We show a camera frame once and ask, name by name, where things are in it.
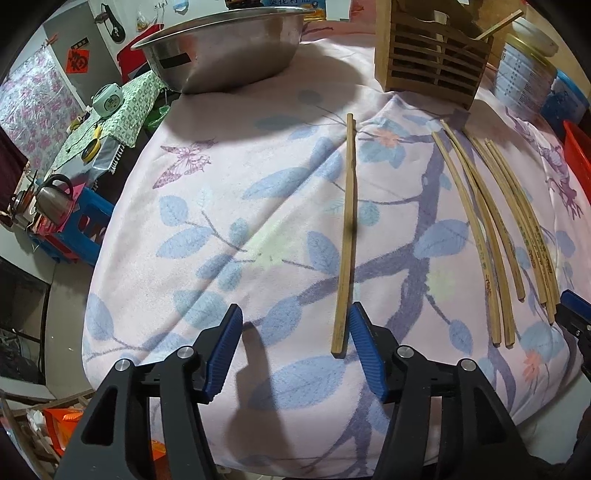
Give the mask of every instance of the chopstick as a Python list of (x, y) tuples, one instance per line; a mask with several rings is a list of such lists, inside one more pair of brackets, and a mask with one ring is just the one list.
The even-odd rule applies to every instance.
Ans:
[(357, 230), (357, 180), (355, 178), (355, 119), (347, 114), (347, 155), (345, 180), (345, 214), (343, 219), (343, 245), (340, 256), (339, 285), (336, 296), (335, 325), (330, 353), (341, 358), (345, 353), (347, 311), (352, 293), (355, 269), (355, 236)]
[(517, 20), (522, 15), (523, 15), (523, 11), (522, 10), (518, 10), (516, 12), (513, 12), (511, 15), (509, 15), (508, 17), (505, 17), (503, 20), (501, 20), (497, 24), (493, 25), (491, 28), (489, 28), (489, 29), (485, 30), (484, 32), (482, 32), (474, 40), (486, 40), (488, 37), (490, 37), (491, 35), (494, 35), (501, 28), (506, 27), (508, 24), (510, 24), (511, 22), (513, 22), (513, 20)]
[(556, 304), (560, 302), (560, 293), (558, 292), (558, 283), (556, 281), (556, 272), (554, 270), (554, 264), (550, 259), (550, 253), (542, 237), (542, 231), (540, 223), (535, 216), (534, 209), (531, 206), (530, 201), (525, 196), (525, 192), (521, 187), (517, 177), (511, 170), (506, 158), (503, 156), (496, 144), (490, 140), (487, 141), (487, 145), (491, 148), (494, 153), (496, 160), (504, 172), (505, 177), (508, 179), (511, 185), (515, 197), (517, 198), (518, 204), (521, 205), (521, 209), (524, 212), (524, 217), (529, 223), (531, 233), (533, 235), (534, 245), (540, 261), (541, 273), (546, 286), (547, 300), (546, 311), (548, 312), (548, 321), (550, 324), (554, 323), (554, 315), (556, 314)]
[[(468, 140), (470, 140), (470, 138), (468, 137), (466, 132), (464, 132), (464, 135), (468, 138)], [(482, 156), (482, 153), (479, 151), (478, 148), (476, 148), (476, 146), (474, 145), (472, 140), (470, 140), (470, 143), (472, 143), (472, 146), (475, 147), (476, 152), (480, 156)], [(486, 206), (488, 207), (488, 209), (491, 212), (492, 220), (496, 225), (497, 231), (499, 232), (499, 236), (501, 237), (501, 242), (503, 244), (503, 248), (504, 248), (505, 253), (507, 255), (507, 260), (509, 261), (509, 267), (511, 268), (511, 275), (513, 276), (513, 283), (515, 284), (515, 291), (517, 292), (517, 299), (519, 301), (523, 302), (525, 300), (525, 287), (523, 284), (523, 279), (521, 277), (521, 270), (519, 269), (519, 264), (517, 263), (517, 258), (515, 256), (515, 247), (513, 246), (513, 242), (511, 241), (511, 238), (509, 237), (509, 232), (507, 231), (507, 228), (505, 226), (505, 222), (503, 221), (503, 218), (501, 217), (501, 213), (499, 212), (499, 209), (497, 208), (496, 203), (492, 198), (492, 195), (491, 195), (490, 190), (488, 189), (488, 186), (486, 186), (484, 179), (480, 175), (480, 172), (478, 172), (478, 168), (476, 168), (476, 165), (472, 164), (472, 162), (470, 162), (470, 161), (466, 162), (466, 164), (467, 164), (469, 170), (472, 172), (472, 175), (474, 176), (474, 179), (476, 180), (476, 184), (478, 185), (479, 190), (482, 192), (482, 194), (484, 196)]]
[(484, 277), (485, 294), (486, 298), (488, 299), (488, 316), (491, 321), (491, 340), (493, 345), (499, 346), (501, 344), (501, 318), (499, 314), (499, 302), (496, 298), (496, 292), (491, 288), (491, 285), (494, 285), (494, 275), (492, 271), (491, 259), (488, 255), (488, 250), (486, 249), (484, 235), (480, 229), (480, 223), (478, 221), (478, 217), (476, 216), (476, 212), (474, 211), (474, 207), (470, 202), (466, 187), (462, 183), (462, 180), (460, 179), (460, 176), (456, 170), (456, 166), (453, 164), (453, 161), (449, 156), (445, 146), (443, 145), (441, 138), (439, 138), (439, 135), (437, 135), (436, 132), (433, 132), (431, 135), (433, 136), (433, 140), (435, 140), (435, 143), (443, 155), (443, 160), (445, 161), (447, 168), (452, 174), (453, 181), (456, 184), (457, 191), (460, 195), (460, 200), (462, 201), (462, 205), (464, 206), (464, 210), (468, 218), (468, 224), (470, 225), (472, 235), (474, 236), (474, 241), (476, 242), (476, 249), (478, 250), (480, 265), (482, 266), (482, 275)]
[(475, 150), (478, 152), (482, 161), (485, 163), (487, 168), (492, 173), (492, 176), (495, 178), (503, 196), (505, 197), (505, 201), (515, 218), (515, 223), (517, 223), (517, 227), (519, 228), (519, 232), (521, 234), (521, 238), (523, 239), (525, 249), (527, 250), (527, 254), (530, 258), (532, 268), (534, 270), (534, 277), (535, 277), (535, 285), (538, 290), (538, 299), (541, 305), (546, 303), (546, 290), (545, 285), (541, 276), (541, 266), (538, 262), (538, 257), (534, 250), (534, 243), (533, 239), (530, 235), (529, 229), (527, 228), (527, 223), (524, 219), (524, 215), (521, 212), (521, 209), (517, 205), (517, 200), (512, 193), (511, 187), (505, 176), (503, 175), (500, 167), (497, 165), (496, 159), (493, 156), (492, 152), (489, 150), (488, 146), (483, 146), (480, 141), (471, 135), (468, 131), (464, 130), (466, 136), (474, 146)]
[[(491, 214), (489, 213), (489, 210), (492, 210), (492, 208), (489, 206), (490, 204), (494, 205), (494, 202), (492, 201), (492, 197), (490, 196), (490, 193), (487, 190), (486, 192), (488, 193), (489, 199), (489, 206), (487, 206), (487, 202), (482, 191), (483, 189), (480, 188), (480, 185), (478, 185), (478, 182), (476, 181), (473, 171), (474, 169), (470, 164), (470, 160), (466, 151), (457, 139), (456, 134), (453, 132), (451, 128), (449, 128), (448, 124), (444, 120), (441, 120), (441, 124), (444, 130), (447, 132), (448, 136), (452, 140), (452, 146), (456, 152), (457, 157), (460, 159), (460, 163), (462, 164), (462, 168), (464, 170), (466, 178), (468, 179), (470, 188), (474, 192), (476, 206), (480, 211), (480, 217), (482, 218), (486, 237), (488, 238), (489, 246), (491, 248), (493, 266), (496, 271), (496, 281), (499, 289), (499, 297), (501, 298), (501, 312), (503, 314), (502, 316), (503, 330), (505, 334), (505, 346), (510, 347), (515, 343), (515, 320), (513, 317), (513, 309), (511, 307), (511, 293), (509, 292), (509, 284), (507, 283), (505, 264), (503, 263), (501, 249), (499, 247), (499, 242), (496, 239), (495, 228), (493, 227)], [(480, 178), (480, 180), (482, 187), (485, 189), (486, 185), (483, 184), (482, 178)]]

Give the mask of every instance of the metal basin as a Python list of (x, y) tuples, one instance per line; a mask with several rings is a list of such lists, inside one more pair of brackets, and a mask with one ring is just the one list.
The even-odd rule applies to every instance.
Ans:
[(306, 10), (263, 7), (196, 18), (139, 41), (150, 67), (176, 92), (221, 92), (286, 68), (300, 42)]

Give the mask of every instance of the pink floral cloth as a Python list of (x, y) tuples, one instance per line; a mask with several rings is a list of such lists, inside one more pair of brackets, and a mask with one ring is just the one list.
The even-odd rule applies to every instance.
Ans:
[(42, 48), (0, 86), (0, 125), (43, 178), (67, 138), (80, 105)]

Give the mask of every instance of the kettle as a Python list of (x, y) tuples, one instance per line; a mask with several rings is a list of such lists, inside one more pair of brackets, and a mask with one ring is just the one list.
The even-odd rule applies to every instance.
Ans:
[[(54, 185), (56, 180), (64, 182), (68, 192)], [(74, 206), (74, 186), (68, 177), (56, 173), (49, 177), (35, 194), (37, 202), (35, 207), (40, 214), (49, 218), (57, 226), (66, 221)]]

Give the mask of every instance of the red item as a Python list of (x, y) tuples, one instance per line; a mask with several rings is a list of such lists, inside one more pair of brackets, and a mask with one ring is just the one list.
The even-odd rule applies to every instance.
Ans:
[(164, 24), (152, 25), (150, 28), (147, 28), (140, 35), (135, 37), (123, 48), (123, 50), (117, 54), (117, 62), (119, 63), (119, 68), (121, 69), (121, 80), (123, 83), (127, 83), (130, 80), (129, 75), (146, 63), (146, 56), (144, 55), (144, 52), (142, 50), (131, 50), (131, 47), (140, 40), (143, 40), (148, 35), (159, 32), (163, 28)]
[(90, 50), (68, 50), (68, 62), (66, 64), (66, 73), (86, 73), (88, 72), (88, 58)]
[(570, 120), (564, 121), (564, 159), (591, 203), (591, 138)]

